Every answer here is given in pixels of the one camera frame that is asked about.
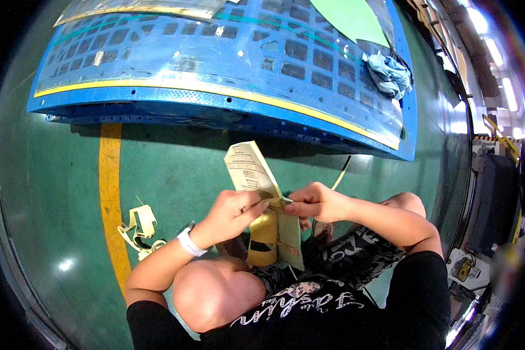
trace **green paper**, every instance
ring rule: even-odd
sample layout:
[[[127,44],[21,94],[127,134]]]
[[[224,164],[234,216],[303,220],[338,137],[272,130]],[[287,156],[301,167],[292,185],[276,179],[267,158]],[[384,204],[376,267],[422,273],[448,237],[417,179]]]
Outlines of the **green paper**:
[[[345,37],[389,47],[379,21],[365,0],[310,0],[315,9]]]

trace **black t-shirt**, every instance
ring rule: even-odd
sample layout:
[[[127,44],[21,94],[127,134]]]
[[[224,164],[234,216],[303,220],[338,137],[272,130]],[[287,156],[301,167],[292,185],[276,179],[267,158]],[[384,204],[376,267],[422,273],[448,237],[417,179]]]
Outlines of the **black t-shirt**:
[[[135,302],[126,317],[136,350],[443,350],[449,312],[445,263],[438,254],[421,251],[396,266],[385,309],[343,281],[313,276],[268,297],[231,324],[201,334],[199,342],[160,304]]]

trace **white watch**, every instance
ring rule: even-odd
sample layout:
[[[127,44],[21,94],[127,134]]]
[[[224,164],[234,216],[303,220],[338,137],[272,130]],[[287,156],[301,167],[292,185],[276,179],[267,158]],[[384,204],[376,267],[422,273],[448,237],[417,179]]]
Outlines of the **white watch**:
[[[189,236],[189,233],[192,230],[192,228],[194,228],[193,223],[177,235],[177,240],[179,240],[179,243],[181,243],[181,246],[187,251],[187,253],[193,256],[203,256],[208,252],[208,250],[198,248],[196,244],[193,243],[191,237]]]

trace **blue rag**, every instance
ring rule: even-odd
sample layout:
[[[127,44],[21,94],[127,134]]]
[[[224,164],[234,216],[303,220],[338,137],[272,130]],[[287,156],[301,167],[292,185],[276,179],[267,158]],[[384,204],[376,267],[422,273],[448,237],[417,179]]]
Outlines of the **blue rag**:
[[[385,57],[377,52],[377,55],[370,55],[367,60],[364,56],[364,61],[379,90],[389,97],[400,100],[405,92],[412,91],[410,71],[391,56]]]

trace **hand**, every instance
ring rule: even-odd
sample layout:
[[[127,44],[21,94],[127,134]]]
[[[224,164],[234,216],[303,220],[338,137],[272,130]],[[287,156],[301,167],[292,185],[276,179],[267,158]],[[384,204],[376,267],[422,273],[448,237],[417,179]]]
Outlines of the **hand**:
[[[308,216],[323,222],[346,220],[350,198],[335,192],[321,183],[311,183],[288,196],[294,203],[284,209],[292,215],[300,216],[302,229],[308,228]]]
[[[191,240],[198,248],[206,249],[237,237],[265,211],[268,204],[255,191],[222,191],[210,213],[190,232]]]

